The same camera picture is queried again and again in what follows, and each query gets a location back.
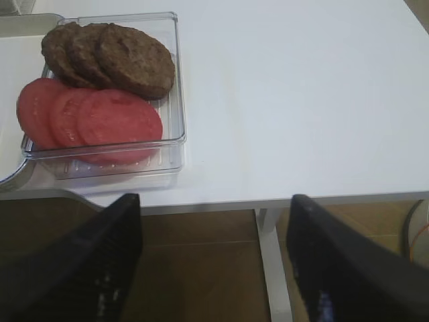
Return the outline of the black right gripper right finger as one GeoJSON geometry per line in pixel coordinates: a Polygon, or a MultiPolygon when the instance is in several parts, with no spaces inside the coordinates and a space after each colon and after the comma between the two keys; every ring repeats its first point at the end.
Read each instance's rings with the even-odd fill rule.
{"type": "Polygon", "coordinates": [[[287,250],[310,321],[427,321],[428,270],[294,195],[287,250]]]}

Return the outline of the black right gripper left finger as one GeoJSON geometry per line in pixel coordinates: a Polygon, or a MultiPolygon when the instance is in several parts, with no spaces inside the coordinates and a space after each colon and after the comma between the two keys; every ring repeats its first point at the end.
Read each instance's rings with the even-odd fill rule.
{"type": "Polygon", "coordinates": [[[141,255],[141,208],[124,194],[44,249],[1,267],[2,321],[119,321],[141,255]]]}

